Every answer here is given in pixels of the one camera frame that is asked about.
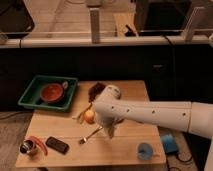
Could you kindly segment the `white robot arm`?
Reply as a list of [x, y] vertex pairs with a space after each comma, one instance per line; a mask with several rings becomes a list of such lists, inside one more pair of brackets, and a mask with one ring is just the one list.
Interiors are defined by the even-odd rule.
[[211, 140], [204, 171], [213, 171], [213, 104], [187, 101], [120, 100], [117, 86], [108, 85], [93, 102], [96, 122], [109, 127], [116, 118], [158, 125]]

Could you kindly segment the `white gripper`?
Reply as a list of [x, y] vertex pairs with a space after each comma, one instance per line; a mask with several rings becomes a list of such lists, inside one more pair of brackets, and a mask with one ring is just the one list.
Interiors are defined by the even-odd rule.
[[114, 137], [115, 132], [115, 125], [120, 121], [120, 118], [113, 118], [113, 117], [106, 117], [101, 116], [99, 119], [99, 123], [102, 127], [107, 128], [107, 135], [109, 139], [112, 139]]

